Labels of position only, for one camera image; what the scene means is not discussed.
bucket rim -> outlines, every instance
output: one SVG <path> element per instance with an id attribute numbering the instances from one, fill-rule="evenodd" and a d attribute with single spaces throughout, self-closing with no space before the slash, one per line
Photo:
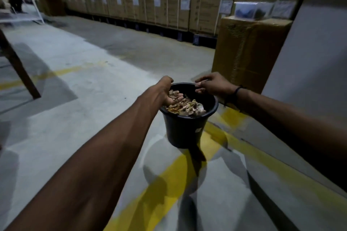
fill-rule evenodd
<path id="1" fill-rule="evenodd" d="M 177 85 L 177 84 L 180 84 L 180 85 L 181 84 L 187 84 L 187 85 L 194 85 L 195 86 L 195 83 L 190 83 L 190 82 L 177 82 L 177 83 L 171 84 L 171 86 L 172 85 Z M 159 110 L 164 115 L 169 115 L 171 117 L 175 117 L 175 118 L 179 118 L 179 119 L 203 119 L 203 118 L 208 118 L 208 117 L 212 116 L 217 111 L 218 106 L 219 106 L 218 98 L 216 96 L 213 96 L 213 97 L 215 98 L 215 105 L 214 105 L 214 107 L 210 111 L 206 112 L 204 115 L 197 116 L 197 117 L 182 116 L 182 115 L 174 114 L 172 112 L 169 112 L 166 109 L 165 106 L 161 106 Z"/>

concrete floor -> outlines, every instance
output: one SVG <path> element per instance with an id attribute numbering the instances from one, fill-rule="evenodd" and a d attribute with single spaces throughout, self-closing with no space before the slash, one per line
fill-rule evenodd
<path id="1" fill-rule="evenodd" d="M 4 29 L 42 98 L 31 100 L 0 58 L 0 230 L 83 143 L 163 75 L 190 82 L 211 70 L 212 49 L 81 18 L 54 20 Z M 280 162 L 276 167 L 283 170 L 272 171 L 271 158 L 261 162 L 255 157 L 266 154 L 251 146 L 245 150 L 257 154 L 253 158 L 213 149 L 208 133 L 202 140 L 208 163 L 188 179 L 190 169 L 196 172 L 195 164 L 190 166 L 193 154 L 171 146 L 165 134 L 158 113 L 107 230 L 347 226 L 344 197 Z M 288 182 L 289 171 L 301 180 Z M 182 174 L 187 177 L 180 180 Z"/>

white sticker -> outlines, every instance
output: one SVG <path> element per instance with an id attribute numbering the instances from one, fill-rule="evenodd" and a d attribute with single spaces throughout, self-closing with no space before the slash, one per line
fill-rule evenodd
<path id="1" fill-rule="evenodd" d="M 154 0 L 154 6 L 160 7 L 160 0 Z"/>
<path id="2" fill-rule="evenodd" d="M 190 10 L 190 0 L 181 0 L 181 10 Z"/>
<path id="3" fill-rule="evenodd" d="M 272 10 L 272 17 L 289 19 L 292 16 L 296 1 L 276 1 Z"/>
<path id="4" fill-rule="evenodd" d="M 222 0 L 219 13 L 230 14 L 232 12 L 232 0 Z"/>
<path id="5" fill-rule="evenodd" d="M 133 4 L 134 6 L 138 6 L 138 0 L 132 0 L 132 4 Z"/>

black bucket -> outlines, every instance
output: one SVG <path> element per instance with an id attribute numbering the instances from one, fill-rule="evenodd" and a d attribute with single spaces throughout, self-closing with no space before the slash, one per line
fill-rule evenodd
<path id="1" fill-rule="evenodd" d="M 171 85 L 170 89 L 183 93 L 191 100 L 196 100 L 206 110 L 204 115 L 190 117 L 173 114 L 165 106 L 160 108 L 164 115 L 169 142 L 177 148 L 187 149 L 200 141 L 207 119 L 217 111 L 218 100 L 212 95 L 196 93 L 193 83 L 175 83 Z"/>

hand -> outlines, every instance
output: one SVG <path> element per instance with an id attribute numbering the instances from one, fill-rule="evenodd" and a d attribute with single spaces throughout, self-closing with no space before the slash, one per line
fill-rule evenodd
<path id="1" fill-rule="evenodd" d="M 176 99 L 172 99 L 169 97 L 169 90 L 173 81 L 174 80 L 169 76 L 164 76 L 157 83 L 157 86 L 163 91 L 163 106 L 170 106 L 183 100 L 182 93 L 178 94 L 178 98 Z"/>
<path id="2" fill-rule="evenodd" d="M 237 86 L 231 84 L 218 72 L 213 72 L 203 76 L 197 79 L 195 82 L 195 87 L 198 88 L 195 90 L 195 92 L 200 94 L 209 93 L 223 99 L 234 93 L 234 91 L 237 89 Z"/>

